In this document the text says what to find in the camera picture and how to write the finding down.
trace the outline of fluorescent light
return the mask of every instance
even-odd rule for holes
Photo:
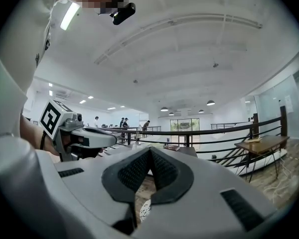
[[[78,11],[79,8],[80,6],[77,3],[73,2],[71,4],[60,25],[60,27],[63,30],[66,30],[68,28],[72,18],[74,17],[75,13]]]

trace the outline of gray device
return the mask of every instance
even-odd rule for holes
[[[73,112],[58,100],[50,99],[47,102],[39,122],[52,139],[62,162],[96,157],[101,148],[117,143],[116,137],[111,133],[84,127],[82,115]],[[67,145],[63,144],[65,137],[71,140]]]
[[[157,192],[137,227],[135,192],[149,169]],[[0,189],[43,238],[252,238],[276,212],[225,167],[154,147],[53,164],[28,142],[1,136]]]

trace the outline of wooden table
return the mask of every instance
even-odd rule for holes
[[[276,165],[276,160],[274,156],[274,149],[281,145],[282,143],[286,142],[289,139],[289,136],[275,136],[275,135],[266,135],[261,138],[260,142],[239,142],[235,143],[235,146],[237,146],[240,149],[243,149],[247,151],[248,153],[252,153],[258,156],[261,156],[263,154],[266,154],[267,151],[272,151],[272,155],[274,158],[275,163],[275,169],[276,169],[276,176],[278,177],[278,170]],[[246,169],[249,167],[249,161],[250,161],[250,155],[248,155]],[[254,168],[251,172],[251,176],[249,179],[249,182],[251,181],[251,178],[253,176],[253,172],[255,170],[256,162],[254,162]]]

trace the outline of black mesh pad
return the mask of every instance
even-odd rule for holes
[[[152,205],[176,202],[194,181],[186,164],[152,147],[108,167],[102,175],[102,184],[115,201],[134,206],[135,192],[150,169],[157,190],[151,197]]]

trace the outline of person standing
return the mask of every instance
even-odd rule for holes
[[[96,117],[95,117],[95,120],[94,120],[94,126],[95,126],[96,128],[99,127],[99,126],[98,126],[98,120],[99,120],[99,117],[96,116]]]
[[[150,124],[150,121],[148,120],[148,122],[145,122],[144,123],[144,125],[143,125],[143,127],[142,127],[142,130],[143,131],[147,131],[148,130],[148,126],[149,126],[149,124]]]
[[[129,120],[128,118],[124,119],[124,122],[123,122],[123,125],[122,125],[123,126],[123,130],[128,130],[128,127],[129,127],[128,120]]]
[[[121,118],[120,127],[122,127],[123,123],[124,123],[124,117]]]
[[[125,118],[124,123],[123,123],[123,127],[124,127],[125,130],[127,130],[127,128],[130,127],[128,125],[128,120],[129,120],[128,118]]]

